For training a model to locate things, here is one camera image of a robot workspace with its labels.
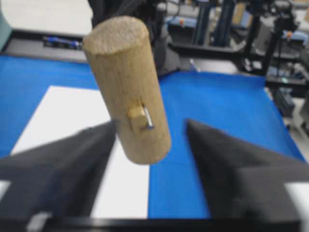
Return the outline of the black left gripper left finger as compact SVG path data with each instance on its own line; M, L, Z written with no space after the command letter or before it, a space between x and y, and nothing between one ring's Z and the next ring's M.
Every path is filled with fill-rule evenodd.
M9 182L0 202L4 221L28 221L37 213L89 216L115 141L113 122L0 160Z

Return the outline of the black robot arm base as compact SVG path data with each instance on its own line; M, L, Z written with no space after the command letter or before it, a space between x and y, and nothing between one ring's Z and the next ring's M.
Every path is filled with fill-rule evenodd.
M158 76L179 70L179 56L170 50L170 35L166 29L167 10L158 5L166 0L89 0L92 10L91 23L98 24L117 16L131 16L141 20L150 34L150 43Z

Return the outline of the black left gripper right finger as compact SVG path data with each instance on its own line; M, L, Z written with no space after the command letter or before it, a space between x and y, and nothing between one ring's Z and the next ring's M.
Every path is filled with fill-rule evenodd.
M300 223L285 186L308 182L307 163L192 119L186 135L213 219Z

